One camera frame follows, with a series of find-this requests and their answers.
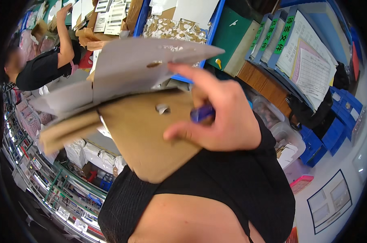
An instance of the hand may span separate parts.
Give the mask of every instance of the hand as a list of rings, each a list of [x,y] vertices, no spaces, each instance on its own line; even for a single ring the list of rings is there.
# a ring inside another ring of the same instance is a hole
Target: hand
[[[185,121],[173,124],[164,132],[165,140],[187,139],[213,151],[251,150],[259,146],[259,124],[238,82],[221,82],[207,71],[184,64],[170,63],[169,69],[193,80],[194,106],[210,102],[216,117],[210,126]]]
[[[66,19],[67,13],[70,11],[72,7],[72,4],[70,3],[69,5],[62,7],[58,12],[57,12],[57,22],[63,22]]]

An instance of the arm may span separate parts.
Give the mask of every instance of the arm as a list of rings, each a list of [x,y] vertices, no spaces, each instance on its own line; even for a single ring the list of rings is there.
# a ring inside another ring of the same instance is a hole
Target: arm
[[[58,68],[68,64],[74,58],[74,50],[71,39],[64,23],[71,4],[61,8],[57,12],[57,29],[60,41],[60,52],[58,53]]]

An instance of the green label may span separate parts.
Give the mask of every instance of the green label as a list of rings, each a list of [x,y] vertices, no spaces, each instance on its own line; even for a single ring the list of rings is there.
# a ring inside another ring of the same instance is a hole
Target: green label
[[[288,38],[289,32],[291,31],[293,21],[294,16],[289,16],[288,19],[286,20],[283,32],[280,36],[280,40],[278,41],[278,45],[274,50],[274,54],[281,54],[283,48],[285,47],[285,42],[286,39]]]
[[[273,33],[273,31],[275,30],[275,25],[277,24],[278,19],[273,19],[273,22],[270,25],[269,31],[266,34],[266,37],[263,40],[263,43],[261,45],[261,48],[259,49],[260,51],[264,51],[267,47],[267,44],[269,43],[271,34]]]
[[[256,45],[256,42],[259,39],[259,35],[261,34],[265,23],[266,23],[266,21],[262,22],[261,25],[259,26],[259,29],[258,29],[257,33],[255,34],[255,38],[254,38],[249,50],[254,49],[254,46]]]

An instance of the yellow handle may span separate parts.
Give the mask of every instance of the yellow handle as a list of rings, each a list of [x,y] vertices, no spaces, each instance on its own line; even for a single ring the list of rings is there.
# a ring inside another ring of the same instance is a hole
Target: yellow handle
[[[219,65],[219,68],[221,69],[221,60],[219,58],[216,59],[216,63]]]

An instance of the metal rack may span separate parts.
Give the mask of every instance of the metal rack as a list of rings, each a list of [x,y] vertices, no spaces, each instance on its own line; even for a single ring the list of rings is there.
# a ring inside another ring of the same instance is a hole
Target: metal rack
[[[4,138],[2,151],[31,192],[70,234],[85,243],[105,242],[97,222],[107,192],[66,168],[65,162],[51,164],[34,146],[34,140],[17,119],[10,89],[4,92]]]

